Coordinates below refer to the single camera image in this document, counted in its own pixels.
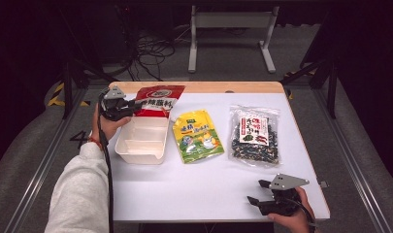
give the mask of person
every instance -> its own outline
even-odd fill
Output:
[[[110,140],[118,127],[128,123],[131,117],[119,121],[101,118],[101,128]],[[45,228],[50,232],[109,232],[109,184],[108,166],[99,141],[97,125],[98,106],[93,114],[92,132],[80,154],[64,168],[53,190],[49,206],[49,221]],[[303,206],[314,213],[307,194],[296,187]],[[287,227],[292,233],[310,232],[308,220],[302,210],[293,216],[268,214],[272,221]]]

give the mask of gray sleeve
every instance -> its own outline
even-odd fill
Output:
[[[50,200],[45,232],[109,232],[108,166],[95,143],[65,167]]]

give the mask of snack package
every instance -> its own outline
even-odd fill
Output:
[[[169,117],[184,88],[184,85],[156,85],[141,88],[136,95],[136,102],[142,102],[143,105],[135,112],[135,116]]]
[[[279,110],[231,106],[231,159],[251,166],[279,165]]]
[[[173,132],[183,163],[224,153],[224,148],[206,110],[181,114]]]

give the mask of clear snack bag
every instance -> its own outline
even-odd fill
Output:
[[[230,159],[251,166],[279,165],[278,119],[280,110],[233,105]]]

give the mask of plastic container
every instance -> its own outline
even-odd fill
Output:
[[[161,164],[168,128],[165,117],[133,116],[120,129],[115,151],[127,163]]]

